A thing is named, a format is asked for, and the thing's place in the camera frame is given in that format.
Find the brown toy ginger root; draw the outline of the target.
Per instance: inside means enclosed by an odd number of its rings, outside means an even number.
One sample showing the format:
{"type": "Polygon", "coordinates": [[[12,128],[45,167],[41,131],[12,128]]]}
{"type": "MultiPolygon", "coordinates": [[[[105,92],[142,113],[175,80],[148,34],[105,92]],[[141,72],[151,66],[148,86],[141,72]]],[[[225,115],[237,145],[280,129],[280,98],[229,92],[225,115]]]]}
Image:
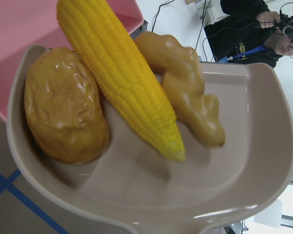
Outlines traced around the brown toy ginger root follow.
{"type": "Polygon", "coordinates": [[[182,46],[172,35],[144,32],[134,39],[155,73],[176,113],[207,147],[221,147],[226,140],[219,121],[219,100],[205,94],[205,81],[196,51],[182,46]]]}

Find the beige plastic dustpan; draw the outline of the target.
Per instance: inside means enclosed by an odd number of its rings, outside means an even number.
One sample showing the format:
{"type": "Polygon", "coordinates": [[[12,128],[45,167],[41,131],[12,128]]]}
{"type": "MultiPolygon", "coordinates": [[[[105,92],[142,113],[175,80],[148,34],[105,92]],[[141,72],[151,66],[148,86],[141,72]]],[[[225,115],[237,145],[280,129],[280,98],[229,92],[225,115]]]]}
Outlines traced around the beige plastic dustpan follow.
{"type": "Polygon", "coordinates": [[[79,165],[46,157],[26,123],[24,81],[46,48],[28,47],[10,92],[7,137],[26,180],[62,208],[132,234],[202,234],[255,215],[273,203],[293,174],[293,121],[274,70],[263,63],[201,64],[206,92],[219,98],[226,133],[206,148],[179,123],[184,162],[159,155],[103,99],[110,143],[79,165]]]}

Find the brown toy potato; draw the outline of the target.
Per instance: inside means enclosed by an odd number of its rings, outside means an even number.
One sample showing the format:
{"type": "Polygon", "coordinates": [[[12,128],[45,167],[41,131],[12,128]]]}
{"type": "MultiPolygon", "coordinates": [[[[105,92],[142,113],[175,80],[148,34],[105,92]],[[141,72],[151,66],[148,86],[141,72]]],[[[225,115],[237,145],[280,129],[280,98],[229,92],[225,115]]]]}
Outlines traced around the brown toy potato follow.
{"type": "Polygon", "coordinates": [[[85,163],[108,145],[97,84],[68,48],[52,49],[29,67],[24,110],[37,145],[56,161],[85,163]]]}

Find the yellow toy corn cob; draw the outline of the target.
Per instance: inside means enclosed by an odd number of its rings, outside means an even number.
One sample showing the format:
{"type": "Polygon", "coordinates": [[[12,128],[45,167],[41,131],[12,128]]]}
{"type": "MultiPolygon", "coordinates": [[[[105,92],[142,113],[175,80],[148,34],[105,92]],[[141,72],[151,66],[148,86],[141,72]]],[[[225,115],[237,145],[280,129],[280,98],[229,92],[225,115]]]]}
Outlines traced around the yellow toy corn cob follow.
{"type": "Polygon", "coordinates": [[[176,115],[159,81],[105,0],[60,0],[57,21],[105,98],[161,155],[186,158],[176,115]]]}

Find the pink plastic bin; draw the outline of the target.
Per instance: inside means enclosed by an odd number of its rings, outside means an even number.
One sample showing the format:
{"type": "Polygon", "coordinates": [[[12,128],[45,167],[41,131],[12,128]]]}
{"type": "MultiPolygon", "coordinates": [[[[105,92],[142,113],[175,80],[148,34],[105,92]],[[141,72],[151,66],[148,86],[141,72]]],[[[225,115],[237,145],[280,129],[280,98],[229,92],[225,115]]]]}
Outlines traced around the pink plastic bin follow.
{"type": "Polygon", "coordinates": [[[6,121],[14,75],[24,49],[69,46],[56,20],[55,0],[0,0],[0,122],[6,121]]]}

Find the person in black clothes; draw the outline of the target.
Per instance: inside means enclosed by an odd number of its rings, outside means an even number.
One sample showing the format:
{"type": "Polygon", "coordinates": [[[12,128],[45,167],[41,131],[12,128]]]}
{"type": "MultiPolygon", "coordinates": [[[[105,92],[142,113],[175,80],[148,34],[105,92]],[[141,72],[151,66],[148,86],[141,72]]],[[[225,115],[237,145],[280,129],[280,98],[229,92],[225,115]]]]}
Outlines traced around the person in black clothes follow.
{"type": "Polygon", "coordinates": [[[222,0],[220,5],[227,17],[204,28],[216,62],[274,68],[283,56],[293,59],[293,37],[263,0],[222,0]]]}

